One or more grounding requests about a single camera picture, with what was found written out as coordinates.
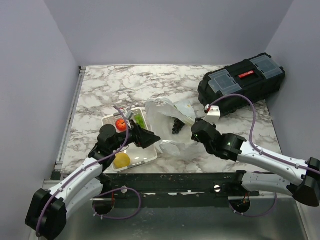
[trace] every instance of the black toolbox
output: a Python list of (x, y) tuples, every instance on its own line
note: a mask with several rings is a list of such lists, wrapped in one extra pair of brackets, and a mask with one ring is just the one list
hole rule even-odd
[[(204, 75), (198, 87), (199, 101), (206, 106), (223, 96), (240, 94), (256, 103), (279, 91), (285, 75), (270, 55), (261, 53)], [(243, 98), (228, 97), (215, 105), (225, 116), (249, 104)]]

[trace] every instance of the silver screw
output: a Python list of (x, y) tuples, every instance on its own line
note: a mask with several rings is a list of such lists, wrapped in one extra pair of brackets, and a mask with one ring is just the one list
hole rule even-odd
[(220, 187), (219, 185), (215, 185), (215, 186), (214, 186), (214, 191), (215, 191), (216, 193), (219, 193), (219, 192), (221, 191), (221, 187)]

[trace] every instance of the stainless steel surface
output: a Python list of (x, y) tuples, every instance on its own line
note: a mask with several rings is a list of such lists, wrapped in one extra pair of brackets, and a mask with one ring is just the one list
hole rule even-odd
[[(255, 199), (249, 213), (267, 210), (273, 200)], [(133, 209), (115, 209), (125, 216)], [(57, 240), (306, 240), (302, 220), (292, 198), (280, 198), (270, 215), (247, 218), (229, 208), (144, 208), (128, 220), (93, 217), (91, 202), (68, 221)]]
[(309, 240), (320, 239), (320, 228), (318, 227), (320, 207), (311, 207), (297, 202), (302, 223)]
[(62, 163), (63, 163), (62, 161), (57, 161), (57, 162), (55, 163), (54, 170), (55, 170), (55, 171), (61, 171)]

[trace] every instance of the yellow lemon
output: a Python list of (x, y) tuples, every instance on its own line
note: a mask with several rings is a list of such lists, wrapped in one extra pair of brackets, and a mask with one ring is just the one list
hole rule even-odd
[(130, 165), (130, 157), (124, 152), (117, 153), (113, 161), (117, 169), (121, 169)]

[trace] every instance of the red tomato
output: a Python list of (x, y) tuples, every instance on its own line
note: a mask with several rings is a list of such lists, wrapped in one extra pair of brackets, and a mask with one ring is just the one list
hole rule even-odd
[(115, 122), (115, 127), (116, 127), (116, 129), (118, 129), (121, 132), (125, 131), (127, 129), (125, 120), (123, 120), (122, 118), (118, 119)]

